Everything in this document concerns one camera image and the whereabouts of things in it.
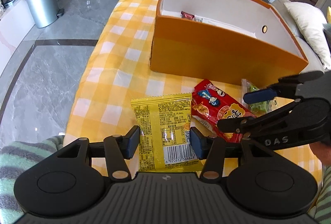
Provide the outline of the right hand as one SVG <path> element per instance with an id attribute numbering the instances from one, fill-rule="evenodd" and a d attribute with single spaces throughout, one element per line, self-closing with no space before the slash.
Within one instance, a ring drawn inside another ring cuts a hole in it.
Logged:
<path id="1" fill-rule="evenodd" d="M 313 154 L 321 161 L 324 166 L 331 165 L 331 146 L 322 142 L 309 144 Z"/>

